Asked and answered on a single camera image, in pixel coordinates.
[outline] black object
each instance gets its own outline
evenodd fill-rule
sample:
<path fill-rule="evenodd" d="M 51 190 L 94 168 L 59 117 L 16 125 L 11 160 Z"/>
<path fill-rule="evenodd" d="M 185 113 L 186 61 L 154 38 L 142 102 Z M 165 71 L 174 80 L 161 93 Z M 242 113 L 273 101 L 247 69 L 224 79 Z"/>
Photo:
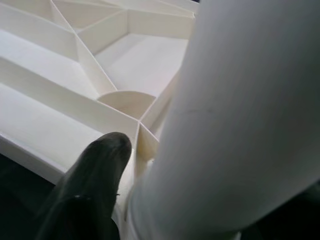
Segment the black object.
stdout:
<path fill-rule="evenodd" d="M 111 220 L 132 146 L 111 132 L 92 142 L 59 181 L 40 211 L 37 240 L 115 240 Z"/>

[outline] white column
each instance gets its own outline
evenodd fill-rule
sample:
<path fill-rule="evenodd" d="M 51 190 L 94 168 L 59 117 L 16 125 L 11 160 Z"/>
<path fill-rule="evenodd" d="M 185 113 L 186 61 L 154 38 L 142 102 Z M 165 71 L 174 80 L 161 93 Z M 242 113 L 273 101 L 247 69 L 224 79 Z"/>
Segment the white column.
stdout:
<path fill-rule="evenodd" d="M 318 180 L 319 9 L 202 1 L 130 238 L 231 239 Z"/>

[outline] white plastic tray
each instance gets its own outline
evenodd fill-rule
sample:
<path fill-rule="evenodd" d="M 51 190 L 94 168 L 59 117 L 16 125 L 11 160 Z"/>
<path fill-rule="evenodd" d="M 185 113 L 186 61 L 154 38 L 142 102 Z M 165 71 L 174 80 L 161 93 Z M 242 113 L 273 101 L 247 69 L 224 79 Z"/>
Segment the white plastic tray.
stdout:
<path fill-rule="evenodd" d="M 56 183 L 90 142 L 123 132 L 124 209 L 157 151 L 196 11 L 188 0 L 0 0 L 0 153 Z"/>

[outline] white pipe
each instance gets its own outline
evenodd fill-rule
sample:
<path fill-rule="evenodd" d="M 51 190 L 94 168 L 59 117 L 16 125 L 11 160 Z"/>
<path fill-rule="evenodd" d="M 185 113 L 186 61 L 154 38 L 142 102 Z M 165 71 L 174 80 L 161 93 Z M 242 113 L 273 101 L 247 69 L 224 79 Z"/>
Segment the white pipe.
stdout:
<path fill-rule="evenodd" d="M 201 2 L 129 238 L 231 239 L 318 180 L 319 7 Z"/>

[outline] white cylinder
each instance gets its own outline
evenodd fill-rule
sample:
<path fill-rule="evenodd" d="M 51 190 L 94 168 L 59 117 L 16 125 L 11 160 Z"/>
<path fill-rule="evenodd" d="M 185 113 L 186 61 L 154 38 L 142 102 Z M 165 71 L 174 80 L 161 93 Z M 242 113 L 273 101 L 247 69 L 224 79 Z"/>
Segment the white cylinder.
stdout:
<path fill-rule="evenodd" d="M 320 177 L 317 0 L 203 0 L 132 239 L 231 239 Z"/>

